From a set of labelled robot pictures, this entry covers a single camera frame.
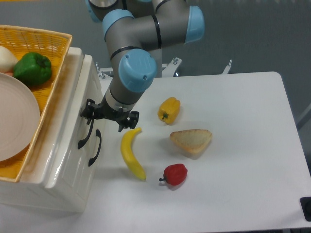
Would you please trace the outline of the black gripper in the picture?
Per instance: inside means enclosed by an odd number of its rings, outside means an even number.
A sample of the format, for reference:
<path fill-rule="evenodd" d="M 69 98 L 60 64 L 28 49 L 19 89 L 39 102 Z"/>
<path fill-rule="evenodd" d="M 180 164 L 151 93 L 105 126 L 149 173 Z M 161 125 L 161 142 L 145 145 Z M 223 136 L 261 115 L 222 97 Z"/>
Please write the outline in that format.
<path fill-rule="evenodd" d="M 138 111 L 114 110 L 107 103 L 96 103 L 93 99 L 87 99 L 80 117 L 90 124 L 94 119 L 107 119 L 119 124 L 118 132 L 123 129 L 134 129 L 139 121 Z"/>

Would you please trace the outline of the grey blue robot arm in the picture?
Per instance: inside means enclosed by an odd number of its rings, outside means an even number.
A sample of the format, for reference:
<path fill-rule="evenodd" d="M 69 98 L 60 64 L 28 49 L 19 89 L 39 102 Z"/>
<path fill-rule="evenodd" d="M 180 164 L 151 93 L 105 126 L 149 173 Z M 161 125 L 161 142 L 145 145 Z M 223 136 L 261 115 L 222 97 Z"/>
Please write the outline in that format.
<path fill-rule="evenodd" d="M 198 6 L 184 0 L 143 0 L 136 12 L 124 0 L 88 0 L 93 20 L 101 21 L 113 79 L 102 101 L 88 99 L 81 117 L 118 123 L 119 130 L 135 128 L 139 113 L 133 107 L 160 73 L 152 51 L 200 40 L 205 20 Z"/>

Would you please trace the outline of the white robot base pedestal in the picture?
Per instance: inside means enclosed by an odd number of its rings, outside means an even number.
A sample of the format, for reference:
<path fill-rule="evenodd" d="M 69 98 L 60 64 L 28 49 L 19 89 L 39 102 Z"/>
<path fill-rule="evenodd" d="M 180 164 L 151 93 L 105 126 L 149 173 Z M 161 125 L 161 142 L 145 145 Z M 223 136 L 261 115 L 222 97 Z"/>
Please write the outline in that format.
<path fill-rule="evenodd" d="M 144 70 L 148 80 L 162 77 L 162 49 L 146 51 Z"/>

